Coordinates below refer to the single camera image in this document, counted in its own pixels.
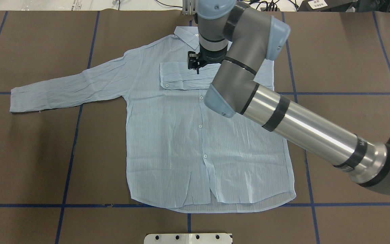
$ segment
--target folded sleeve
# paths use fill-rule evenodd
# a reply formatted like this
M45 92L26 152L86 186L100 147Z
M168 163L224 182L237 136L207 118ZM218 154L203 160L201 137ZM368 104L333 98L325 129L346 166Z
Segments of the folded sleeve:
M80 74L37 82L11 90L10 112L67 108L85 102L127 97L141 66L137 49Z

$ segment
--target silver metal tube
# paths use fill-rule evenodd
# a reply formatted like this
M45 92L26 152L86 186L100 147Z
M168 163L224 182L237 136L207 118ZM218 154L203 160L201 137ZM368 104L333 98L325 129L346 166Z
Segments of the silver metal tube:
M265 125L273 117L280 99L278 93L260 85L243 115ZM284 113L274 132L331 162L334 166L348 161L361 142L357 135L295 102L290 101ZM386 159L387 150L384 144L366 141L365 143L367 149L361 162L354 169L341 167L341 170L350 173L356 183L367 182L376 176Z

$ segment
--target light blue shirt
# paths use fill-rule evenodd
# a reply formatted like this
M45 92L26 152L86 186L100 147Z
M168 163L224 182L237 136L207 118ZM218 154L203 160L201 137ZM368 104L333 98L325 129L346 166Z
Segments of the light blue shirt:
M220 64L188 70L198 28L180 27L80 74L17 87L11 112L127 101L127 182L133 199L186 213L256 212L296 196L285 139L240 114L204 105ZM273 62L255 81L273 89Z

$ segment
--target gray robot arm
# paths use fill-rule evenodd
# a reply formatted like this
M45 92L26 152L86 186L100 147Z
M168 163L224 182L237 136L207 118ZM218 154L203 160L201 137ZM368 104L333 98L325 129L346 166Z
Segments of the gray robot arm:
M204 102L232 117L254 120L348 173L353 182L390 195L390 140L371 143L262 85L254 77L264 59L275 60L290 28L236 0L199 0L200 53L188 68L221 62ZM228 41L232 41L226 51Z

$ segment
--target metal bracket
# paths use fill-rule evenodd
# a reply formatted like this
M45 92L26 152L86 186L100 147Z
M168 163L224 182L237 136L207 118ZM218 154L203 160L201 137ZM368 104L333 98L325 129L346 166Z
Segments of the metal bracket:
M232 244L233 235L229 233L176 233L149 234L144 244Z
M183 0L183 15L194 15L198 7L198 0Z

